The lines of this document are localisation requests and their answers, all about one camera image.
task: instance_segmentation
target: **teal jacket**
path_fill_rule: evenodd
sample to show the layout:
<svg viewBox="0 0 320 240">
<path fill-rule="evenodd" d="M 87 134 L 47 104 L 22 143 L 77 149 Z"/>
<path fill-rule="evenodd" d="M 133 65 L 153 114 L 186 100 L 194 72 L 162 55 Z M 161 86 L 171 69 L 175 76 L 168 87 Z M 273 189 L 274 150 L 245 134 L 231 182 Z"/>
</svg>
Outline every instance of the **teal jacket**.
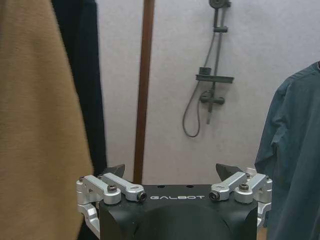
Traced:
<svg viewBox="0 0 320 240">
<path fill-rule="evenodd" d="M 318 63 L 289 77 L 276 91 L 255 167 L 273 180 L 267 239 L 320 239 Z"/>
</svg>

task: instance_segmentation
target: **brown wooden pole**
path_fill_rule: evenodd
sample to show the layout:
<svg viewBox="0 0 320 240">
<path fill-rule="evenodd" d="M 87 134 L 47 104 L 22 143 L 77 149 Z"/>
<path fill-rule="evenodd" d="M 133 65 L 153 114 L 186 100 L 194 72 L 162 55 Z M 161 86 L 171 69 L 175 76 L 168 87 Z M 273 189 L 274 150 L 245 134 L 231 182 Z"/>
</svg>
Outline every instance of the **brown wooden pole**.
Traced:
<svg viewBox="0 0 320 240">
<path fill-rule="evenodd" d="M 133 182 L 142 183 L 155 0 L 144 0 Z"/>
</svg>

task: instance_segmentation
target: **tan fabric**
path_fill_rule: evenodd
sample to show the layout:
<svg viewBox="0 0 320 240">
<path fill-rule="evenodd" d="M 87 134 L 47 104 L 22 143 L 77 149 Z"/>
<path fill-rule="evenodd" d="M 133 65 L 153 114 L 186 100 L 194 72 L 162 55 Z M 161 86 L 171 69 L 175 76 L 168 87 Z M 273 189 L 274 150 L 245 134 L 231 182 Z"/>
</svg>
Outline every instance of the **tan fabric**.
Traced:
<svg viewBox="0 0 320 240">
<path fill-rule="evenodd" d="M 0 0 L 0 239 L 76 239 L 91 170 L 50 0 Z"/>
</svg>

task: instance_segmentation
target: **white wall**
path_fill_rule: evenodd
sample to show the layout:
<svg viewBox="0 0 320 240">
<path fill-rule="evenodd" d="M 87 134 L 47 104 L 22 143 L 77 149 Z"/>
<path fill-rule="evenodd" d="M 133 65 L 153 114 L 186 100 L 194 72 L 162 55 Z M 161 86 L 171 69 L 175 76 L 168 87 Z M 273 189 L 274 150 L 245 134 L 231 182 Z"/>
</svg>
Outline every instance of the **white wall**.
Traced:
<svg viewBox="0 0 320 240">
<path fill-rule="evenodd" d="M 108 165 L 132 180 L 143 0 L 97 0 Z"/>
<path fill-rule="evenodd" d="M 203 107 L 200 135 L 190 139 L 183 133 L 182 115 L 208 51 L 214 10 L 207 0 L 157 0 L 143 182 L 215 183 L 215 163 L 252 166 L 275 90 L 286 77 L 320 60 L 319 12 L 319 0 L 233 0 L 218 73 L 234 76 L 234 84 L 217 86 L 225 105 L 213 109 L 211 125 L 205 125 Z M 201 84 L 200 91 L 208 87 Z M 188 115 L 189 130 L 196 125 L 195 105 Z M 123 104 L 114 111 L 127 109 Z M 108 149 L 115 153 L 119 147 L 110 144 Z"/>
</svg>

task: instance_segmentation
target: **jacket sleeve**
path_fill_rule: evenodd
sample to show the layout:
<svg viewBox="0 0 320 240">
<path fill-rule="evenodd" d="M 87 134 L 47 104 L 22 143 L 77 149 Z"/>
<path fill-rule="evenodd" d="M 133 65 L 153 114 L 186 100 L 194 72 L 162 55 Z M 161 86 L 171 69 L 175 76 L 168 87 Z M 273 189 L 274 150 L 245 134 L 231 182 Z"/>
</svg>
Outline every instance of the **jacket sleeve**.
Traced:
<svg viewBox="0 0 320 240">
<path fill-rule="evenodd" d="M 269 108 L 255 160 L 257 172 L 266 174 L 272 179 L 277 163 L 277 146 L 288 129 L 287 114 L 290 92 L 290 85 L 287 81 L 276 91 Z"/>
</svg>

